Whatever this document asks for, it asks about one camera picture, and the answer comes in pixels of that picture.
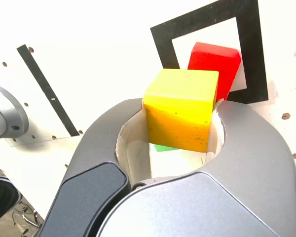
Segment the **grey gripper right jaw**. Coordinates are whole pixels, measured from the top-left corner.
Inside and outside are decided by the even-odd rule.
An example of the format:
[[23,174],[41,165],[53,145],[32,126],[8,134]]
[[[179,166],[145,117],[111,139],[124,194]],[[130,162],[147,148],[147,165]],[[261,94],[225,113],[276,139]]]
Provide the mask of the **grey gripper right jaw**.
[[100,237],[296,237],[296,165],[280,133],[250,106],[217,107],[224,145],[208,164],[146,180]]

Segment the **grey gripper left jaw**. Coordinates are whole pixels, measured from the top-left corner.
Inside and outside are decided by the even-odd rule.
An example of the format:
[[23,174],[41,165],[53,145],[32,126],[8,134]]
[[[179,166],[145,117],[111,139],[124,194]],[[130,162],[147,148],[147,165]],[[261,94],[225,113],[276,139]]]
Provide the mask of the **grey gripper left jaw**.
[[151,178],[146,111],[125,100],[87,129],[41,228],[42,237],[94,237],[134,184]]

